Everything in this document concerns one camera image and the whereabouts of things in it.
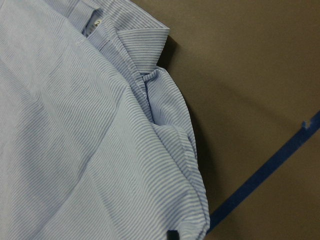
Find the tape strip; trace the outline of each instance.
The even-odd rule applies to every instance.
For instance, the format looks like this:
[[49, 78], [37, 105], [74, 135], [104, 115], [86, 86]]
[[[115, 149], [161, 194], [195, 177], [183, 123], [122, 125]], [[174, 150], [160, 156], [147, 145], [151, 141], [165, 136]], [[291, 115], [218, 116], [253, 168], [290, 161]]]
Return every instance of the tape strip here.
[[320, 111], [210, 215], [210, 233], [320, 128]]

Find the brown surface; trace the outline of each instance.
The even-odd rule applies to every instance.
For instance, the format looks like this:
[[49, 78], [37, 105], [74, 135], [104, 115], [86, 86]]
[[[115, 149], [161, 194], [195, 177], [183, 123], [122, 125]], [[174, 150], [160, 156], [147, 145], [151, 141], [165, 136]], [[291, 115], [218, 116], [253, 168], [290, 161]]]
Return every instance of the brown surface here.
[[[320, 110], [320, 2], [134, 0], [170, 27], [210, 212]], [[320, 239], [320, 132], [205, 239]]]

